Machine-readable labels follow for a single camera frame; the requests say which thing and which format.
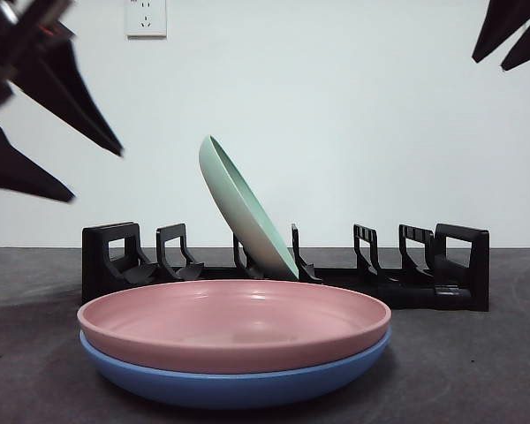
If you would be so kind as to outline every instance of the gray table surface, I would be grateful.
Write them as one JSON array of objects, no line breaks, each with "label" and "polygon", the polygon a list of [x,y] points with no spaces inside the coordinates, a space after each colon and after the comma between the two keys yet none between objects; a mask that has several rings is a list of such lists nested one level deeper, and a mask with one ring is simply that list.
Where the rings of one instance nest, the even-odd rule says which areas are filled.
[{"label": "gray table surface", "polygon": [[[228,262],[227,250],[193,251]],[[353,264],[352,249],[305,253],[318,266]],[[381,257],[398,265],[395,249]],[[490,265],[490,312],[393,311],[382,357],[341,390],[209,412],[135,397],[95,371],[78,341],[79,249],[0,248],[0,423],[530,423],[530,249],[493,249]]]}]

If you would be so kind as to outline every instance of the wall socket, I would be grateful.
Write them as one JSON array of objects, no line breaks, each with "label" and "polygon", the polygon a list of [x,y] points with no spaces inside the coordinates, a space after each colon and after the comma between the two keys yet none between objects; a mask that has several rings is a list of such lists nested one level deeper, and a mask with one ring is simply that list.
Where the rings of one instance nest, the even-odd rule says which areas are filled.
[{"label": "wall socket", "polygon": [[125,34],[128,38],[167,36],[166,0],[126,0]]}]

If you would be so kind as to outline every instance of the black dish rack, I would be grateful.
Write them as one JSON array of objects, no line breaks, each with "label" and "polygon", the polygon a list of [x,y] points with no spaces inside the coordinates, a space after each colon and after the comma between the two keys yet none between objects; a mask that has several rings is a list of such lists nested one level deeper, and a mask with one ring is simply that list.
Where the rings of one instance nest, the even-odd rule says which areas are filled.
[{"label": "black dish rack", "polygon": [[[232,244],[234,267],[208,267],[197,261],[186,245],[186,226],[183,223],[159,228],[155,236],[157,262],[151,262],[141,250],[137,223],[114,223],[83,229],[82,302],[148,284],[268,278],[235,235]],[[471,243],[468,265],[448,257],[447,238]],[[111,259],[109,243],[119,239],[125,241],[124,254]],[[166,256],[165,243],[173,239],[180,239],[180,252],[185,259],[182,266],[171,265]],[[425,266],[417,264],[409,255],[407,240],[424,246]],[[356,267],[317,268],[302,257],[299,230],[295,224],[292,225],[292,250],[299,269],[299,281],[363,292],[392,308],[488,311],[488,240],[486,230],[439,223],[433,232],[401,224],[398,227],[401,268],[385,269],[379,263],[377,232],[355,224],[353,247],[357,256]],[[369,245],[368,258],[360,250],[362,242]]]}]

